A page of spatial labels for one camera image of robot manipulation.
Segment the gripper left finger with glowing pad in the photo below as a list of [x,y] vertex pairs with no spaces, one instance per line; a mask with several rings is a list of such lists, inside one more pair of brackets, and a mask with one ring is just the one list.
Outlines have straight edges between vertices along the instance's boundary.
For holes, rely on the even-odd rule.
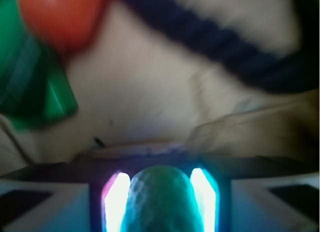
[[105,231],[104,198],[131,176],[118,161],[30,165],[0,178],[1,231]]

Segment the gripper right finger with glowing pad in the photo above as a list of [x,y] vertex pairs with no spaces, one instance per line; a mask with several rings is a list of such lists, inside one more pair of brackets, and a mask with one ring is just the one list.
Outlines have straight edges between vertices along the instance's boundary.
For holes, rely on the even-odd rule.
[[319,171],[288,157],[201,155],[190,175],[205,231],[319,231]]

